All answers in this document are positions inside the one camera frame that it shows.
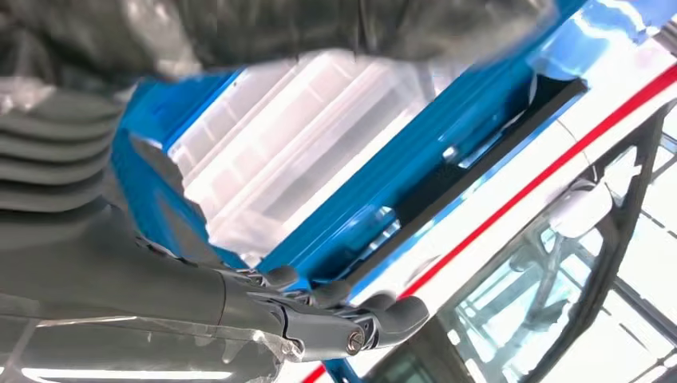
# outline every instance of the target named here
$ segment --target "bolt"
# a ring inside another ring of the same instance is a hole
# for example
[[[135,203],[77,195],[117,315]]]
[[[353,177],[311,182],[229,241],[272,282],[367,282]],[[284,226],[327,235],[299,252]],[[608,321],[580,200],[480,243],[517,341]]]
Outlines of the bolt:
[[[348,337],[348,346],[346,351],[348,355],[356,355],[364,346],[364,333],[360,330],[356,330],[350,334]]]

